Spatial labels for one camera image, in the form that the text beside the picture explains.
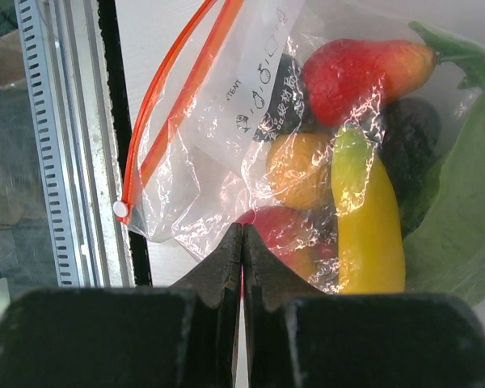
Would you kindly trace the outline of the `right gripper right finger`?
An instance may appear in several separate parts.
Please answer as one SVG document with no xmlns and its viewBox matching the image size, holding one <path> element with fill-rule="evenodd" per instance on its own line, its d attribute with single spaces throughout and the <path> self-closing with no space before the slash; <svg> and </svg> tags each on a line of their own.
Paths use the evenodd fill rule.
<svg viewBox="0 0 485 388">
<path fill-rule="evenodd" d="M 283 304 L 325 297 L 278 259 L 252 224 L 242 227 L 242 291 L 246 325 L 247 366 L 251 387 L 300 387 L 294 334 L 297 318 Z"/>
</svg>

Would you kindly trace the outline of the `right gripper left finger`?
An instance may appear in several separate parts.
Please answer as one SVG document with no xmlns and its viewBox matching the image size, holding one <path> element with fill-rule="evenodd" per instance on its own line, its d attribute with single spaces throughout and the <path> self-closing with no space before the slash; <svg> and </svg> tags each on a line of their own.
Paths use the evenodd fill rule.
<svg viewBox="0 0 485 388">
<path fill-rule="evenodd" d="M 218 246 L 171 287 L 187 298 L 179 346 L 180 387 L 233 387 L 243 227 L 232 224 Z"/>
</svg>

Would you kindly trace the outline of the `clear zip top bag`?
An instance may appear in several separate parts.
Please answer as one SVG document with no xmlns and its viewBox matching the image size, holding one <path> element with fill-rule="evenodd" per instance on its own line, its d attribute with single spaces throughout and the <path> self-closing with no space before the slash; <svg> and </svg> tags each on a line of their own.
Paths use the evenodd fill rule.
<svg viewBox="0 0 485 388">
<path fill-rule="evenodd" d="M 385 133 L 381 113 L 393 102 L 366 108 L 339 126 L 326 126 L 310 109 L 302 67 L 316 49 L 338 39 L 427 45 L 410 29 L 412 21 L 417 20 L 351 1 L 204 2 L 142 100 L 115 215 L 150 241 L 173 240 L 203 259 L 247 210 L 286 206 L 274 197 L 266 177 L 268 151 L 277 137 L 326 134 L 333 157 L 336 134 L 353 126 L 380 158 Z M 464 76 L 454 63 L 440 61 L 436 51 L 429 80 L 399 98 L 423 99 L 441 118 L 435 161 L 428 171 L 451 150 L 482 92 L 459 88 Z M 329 205 L 298 211 L 337 245 L 336 262 L 307 282 L 324 293 L 340 294 L 332 189 Z"/>
</svg>

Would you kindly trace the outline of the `dark purple fake eggplant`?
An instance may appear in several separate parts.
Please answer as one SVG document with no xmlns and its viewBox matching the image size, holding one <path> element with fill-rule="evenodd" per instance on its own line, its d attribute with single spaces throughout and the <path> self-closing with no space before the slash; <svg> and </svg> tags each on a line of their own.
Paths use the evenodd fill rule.
<svg viewBox="0 0 485 388">
<path fill-rule="evenodd" d="M 385 133 L 379 154 L 399 205 L 402 236 L 407 236 L 421 221 L 408 203 L 420 193 L 423 177 L 435 161 L 441 118 L 429 102 L 408 97 L 387 105 L 381 124 Z"/>
</svg>

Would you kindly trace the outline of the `red fake apple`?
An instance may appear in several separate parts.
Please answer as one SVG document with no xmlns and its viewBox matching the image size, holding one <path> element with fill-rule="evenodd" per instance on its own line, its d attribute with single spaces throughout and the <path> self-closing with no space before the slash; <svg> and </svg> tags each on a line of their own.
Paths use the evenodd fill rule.
<svg viewBox="0 0 485 388">
<path fill-rule="evenodd" d="M 305 214 L 282 205 L 249 209 L 237 223 L 253 225 L 265 246 L 302 279 L 310 280 L 337 260 L 334 238 L 324 238 Z"/>
</svg>

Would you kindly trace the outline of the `yellow fake banana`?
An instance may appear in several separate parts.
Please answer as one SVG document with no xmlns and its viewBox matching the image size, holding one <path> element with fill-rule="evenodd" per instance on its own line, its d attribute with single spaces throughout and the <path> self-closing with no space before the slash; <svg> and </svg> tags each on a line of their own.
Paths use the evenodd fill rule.
<svg viewBox="0 0 485 388">
<path fill-rule="evenodd" d="M 331 164 L 339 293 L 400 293 L 406 264 L 399 207 L 376 147 L 361 129 L 343 127 Z"/>
</svg>

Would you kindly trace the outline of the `orange fake fruit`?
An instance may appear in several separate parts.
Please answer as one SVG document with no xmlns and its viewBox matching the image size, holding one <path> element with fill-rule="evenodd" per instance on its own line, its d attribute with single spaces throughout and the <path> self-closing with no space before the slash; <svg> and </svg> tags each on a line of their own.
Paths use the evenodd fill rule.
<svg viewBox="0 0 485 388">
<path fill-rule="evenodd" d="M 274 197 L 292 209 L 331 203 L 331 138 L 322 133 L 282 135 L 272 141 L 266 177 Z"/>
</svg>

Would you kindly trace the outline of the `green fake leaf vegetable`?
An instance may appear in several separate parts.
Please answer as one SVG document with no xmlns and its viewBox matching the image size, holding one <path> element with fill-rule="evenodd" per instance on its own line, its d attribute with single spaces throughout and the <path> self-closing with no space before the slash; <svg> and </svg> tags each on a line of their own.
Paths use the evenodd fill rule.
<svg viewBox="0 0 485 388">
<path fill-rule="evenodd" d="M 440 61 L 464 72 L 459 88 L 482 92 L 451 150 L 403 207 L 414 227 L 403 240 L 406 288 L 451 293 L 477 305 L 485 299 L 485 49 L 418 21 L 409 27 Z"/>
</svg>

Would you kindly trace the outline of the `red yellow fake pear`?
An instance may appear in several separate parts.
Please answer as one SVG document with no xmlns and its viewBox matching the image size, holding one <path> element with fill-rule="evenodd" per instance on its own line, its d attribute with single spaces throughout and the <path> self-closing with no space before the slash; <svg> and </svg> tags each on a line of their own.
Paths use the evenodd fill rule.
<svg viewBox="0 0 485 388">
<path fill-rule="evenodd" d="M 310 109 L 329 127 L 420 89 L 437 65 L 436 51 L 408 40 L 338 39 L 302 67 Z"/>
</svg>

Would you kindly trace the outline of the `aluminium mounting rail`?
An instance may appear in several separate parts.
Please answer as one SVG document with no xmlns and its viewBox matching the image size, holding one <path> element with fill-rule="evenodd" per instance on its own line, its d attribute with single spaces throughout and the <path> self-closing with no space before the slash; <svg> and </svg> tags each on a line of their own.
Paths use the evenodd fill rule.
<svg viewBox="0 0 485 388">
<path fill-rule="evenodd" d="M 96 1 L 44 1 L 52 40 L 54 111 L 65 163 L 79 284 L 135 285 L 127 229 L 113 213 L 121 173 Z"/>
</svg>

